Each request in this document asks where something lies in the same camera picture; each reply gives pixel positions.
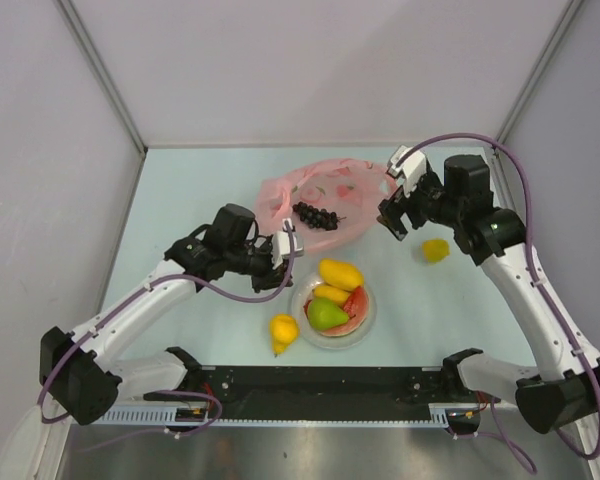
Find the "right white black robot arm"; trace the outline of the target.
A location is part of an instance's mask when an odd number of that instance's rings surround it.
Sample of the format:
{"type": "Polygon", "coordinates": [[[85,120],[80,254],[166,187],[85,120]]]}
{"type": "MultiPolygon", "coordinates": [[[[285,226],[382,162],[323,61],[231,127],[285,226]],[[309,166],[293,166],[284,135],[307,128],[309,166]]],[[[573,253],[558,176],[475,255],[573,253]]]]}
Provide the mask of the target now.
{"type": "Polygon", "coordinates": [[[401,181],[383,200],[379,222],[398,240],[426,222],[449,227],[460,250],[493,282],[518,322],[535,360],[532,367],[466,349],[443,361],[443,393],[464,401],[475,391],[513,403],[526,423],[546,434],[598,412],[600,352],[582,335],[552,292],[518,214],[494,203],[490,169],[479,155],[454,155],[438,176],[424,153],[400,148],[387,165],[401,181]],[[576,334],[578,344],[568,337],[576,334]]]}

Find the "fake watermelon slice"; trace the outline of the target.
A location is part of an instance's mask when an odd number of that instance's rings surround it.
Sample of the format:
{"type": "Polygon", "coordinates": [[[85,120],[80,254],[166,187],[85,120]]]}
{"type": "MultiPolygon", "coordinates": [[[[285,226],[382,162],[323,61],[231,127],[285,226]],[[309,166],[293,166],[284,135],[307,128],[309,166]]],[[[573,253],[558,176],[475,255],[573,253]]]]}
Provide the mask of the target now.
{"type": "Polygon", "coordinates": [[[363,286],[357,287],[348,297],[342,310],[349,315],[349,320],[330,329],[321,331],[323,336],[343,337],[353,333],[366,320],[369,311],[369,298],[363,286]]]}

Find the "yellow fake starfruit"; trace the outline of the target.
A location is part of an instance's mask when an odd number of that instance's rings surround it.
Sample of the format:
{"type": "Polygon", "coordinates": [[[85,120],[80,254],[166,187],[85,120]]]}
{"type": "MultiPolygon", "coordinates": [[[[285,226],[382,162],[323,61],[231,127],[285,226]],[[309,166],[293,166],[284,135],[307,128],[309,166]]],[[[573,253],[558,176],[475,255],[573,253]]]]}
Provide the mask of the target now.
{"type": "Polygon", "coordinates": [[[426,240],[421,245],[424,259],[429,264],[436,264],[450,255],[449,243],[440,238],[426,240]]]}

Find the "yellow fake lemon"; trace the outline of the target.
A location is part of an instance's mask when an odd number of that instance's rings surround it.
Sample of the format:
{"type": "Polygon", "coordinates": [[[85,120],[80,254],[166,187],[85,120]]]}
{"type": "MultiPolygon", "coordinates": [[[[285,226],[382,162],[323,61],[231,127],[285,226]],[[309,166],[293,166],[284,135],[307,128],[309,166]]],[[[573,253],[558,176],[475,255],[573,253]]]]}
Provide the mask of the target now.
{"type": "Polygon", "coordinates": [[[326,299],[342,307],[347,302],[350,293],[334,286],[319,284],[313,289],[313,295],[315,298],[326,299]]]}

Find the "yellow fake mango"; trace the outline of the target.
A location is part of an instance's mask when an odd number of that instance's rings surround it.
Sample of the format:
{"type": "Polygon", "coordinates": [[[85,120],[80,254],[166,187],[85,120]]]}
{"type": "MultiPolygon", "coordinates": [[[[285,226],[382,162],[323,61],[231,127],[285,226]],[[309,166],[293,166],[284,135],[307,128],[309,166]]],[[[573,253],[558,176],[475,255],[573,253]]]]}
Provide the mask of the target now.
{"type": "Polygon", "coordinates": [[[318,273],[326,284],[347,292],[364,285],[363,274],[350,263],[324,258],[318,264],[318,273]]]}

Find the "yellow fake pear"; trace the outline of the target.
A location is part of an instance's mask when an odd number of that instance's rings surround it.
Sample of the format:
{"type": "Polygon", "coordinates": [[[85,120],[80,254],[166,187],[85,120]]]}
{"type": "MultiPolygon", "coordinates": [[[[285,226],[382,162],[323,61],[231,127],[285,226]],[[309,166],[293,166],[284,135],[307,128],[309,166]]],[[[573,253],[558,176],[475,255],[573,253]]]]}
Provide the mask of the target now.
{"type": "Polygon", "coordinates": [[[269,332],[275,356],[284,353],[300,334],[296,320],[286,314],[278,314],[271,319],[269,322],[269,332]]]}

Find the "white paper plate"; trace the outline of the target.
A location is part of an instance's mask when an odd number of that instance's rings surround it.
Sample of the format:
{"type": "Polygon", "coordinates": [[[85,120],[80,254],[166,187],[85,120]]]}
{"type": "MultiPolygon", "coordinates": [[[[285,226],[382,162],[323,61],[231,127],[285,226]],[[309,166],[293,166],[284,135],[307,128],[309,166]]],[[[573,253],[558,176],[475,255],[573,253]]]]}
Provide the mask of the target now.
{"type": "Polygon", "coordinates": [[[342,350],[362,342],[371,332],[376,302],[371,289],[362,285],[352,292],[339,291],[313,273],[295,287],[289,314],[300,335],[316,347],[342,350]]]}

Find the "black fake grapes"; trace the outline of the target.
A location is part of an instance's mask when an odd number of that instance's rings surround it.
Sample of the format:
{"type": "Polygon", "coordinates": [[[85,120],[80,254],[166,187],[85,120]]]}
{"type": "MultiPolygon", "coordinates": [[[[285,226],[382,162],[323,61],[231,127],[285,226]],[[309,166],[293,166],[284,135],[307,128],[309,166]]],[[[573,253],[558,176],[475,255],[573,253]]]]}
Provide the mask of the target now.
{"type": "Polygon", "coordinates": [[[328,211],[324,208],[319,209],[305,202],[293,204],[292,211],[301,223],[315,230],[337,230],[340,223],[344,220],[344,217],[339,216],[336,212],[328,211]]]}

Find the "red orange fake mango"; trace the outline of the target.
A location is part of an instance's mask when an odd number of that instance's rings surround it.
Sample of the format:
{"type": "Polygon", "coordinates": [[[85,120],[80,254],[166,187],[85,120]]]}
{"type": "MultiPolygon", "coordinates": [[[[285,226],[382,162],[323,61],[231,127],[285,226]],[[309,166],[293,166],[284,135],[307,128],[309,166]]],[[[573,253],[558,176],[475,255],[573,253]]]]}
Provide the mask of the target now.
{"type": "Polygon", "coordinates": [[[307,318],[309,317],[309,307],[310,307],[311,303],[312,303],[312,300],[311,300],[311,299],[308,299],[308,300],[305,302],[305,304],[304,304],[304,307],[303,307],[303,310],[304,310],[305,316],[306,316],[307,318]]]}

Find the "pink plastic bag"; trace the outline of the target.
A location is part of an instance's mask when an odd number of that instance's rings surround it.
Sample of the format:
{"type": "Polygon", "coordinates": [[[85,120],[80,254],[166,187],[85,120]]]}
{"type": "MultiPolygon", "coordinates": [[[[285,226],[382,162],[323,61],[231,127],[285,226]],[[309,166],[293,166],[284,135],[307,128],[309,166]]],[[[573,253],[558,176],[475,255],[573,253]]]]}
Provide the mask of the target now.
{"type": "Polygon", "coordinates": [[[317,254],[341,247],[376,224],[378,205],[396,190],[396,181],[380,164],[353,158],[322,160],[262,182],[254,213],[260,232],[270,235],[290,218],[304,252],[317,254]],[[338,215],[333,231],[311,229],[292,207],[300,202],[338,215]]]}

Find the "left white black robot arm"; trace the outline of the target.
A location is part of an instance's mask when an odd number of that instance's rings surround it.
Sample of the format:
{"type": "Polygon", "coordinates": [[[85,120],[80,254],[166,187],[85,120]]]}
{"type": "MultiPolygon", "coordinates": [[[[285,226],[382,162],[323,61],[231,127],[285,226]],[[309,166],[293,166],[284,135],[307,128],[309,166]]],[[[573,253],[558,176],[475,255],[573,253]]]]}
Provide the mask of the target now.
{"type": "Polygon", "coordinates": [[[273,300],[292,283],[302,254],[290,217],[265,237],[253,212],[236,204],[219,209],[210,224],[175,241],[163,259],[125,298],[65,332],[47,331],[40,346],[37,404],[55,400],[65,417],[89,425],[120,400],[176,396],[187,400],[201,387],[201,366],[180,347],[152,357],[122,354],[173,307],[202,290],[244,304],[273,300]]]}

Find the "small green fake fruit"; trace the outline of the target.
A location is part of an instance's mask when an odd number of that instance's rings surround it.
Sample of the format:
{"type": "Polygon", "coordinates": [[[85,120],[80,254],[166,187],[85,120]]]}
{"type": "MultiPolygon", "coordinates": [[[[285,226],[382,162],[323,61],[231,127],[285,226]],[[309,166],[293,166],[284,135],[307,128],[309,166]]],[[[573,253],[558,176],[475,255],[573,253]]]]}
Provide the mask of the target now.
{"type": "Polygon", "coordinates": [[[309,307],[308,321],[314,330],[326,331],[346,324],[349,315],[329,300],[314,298],[309,307]]]}

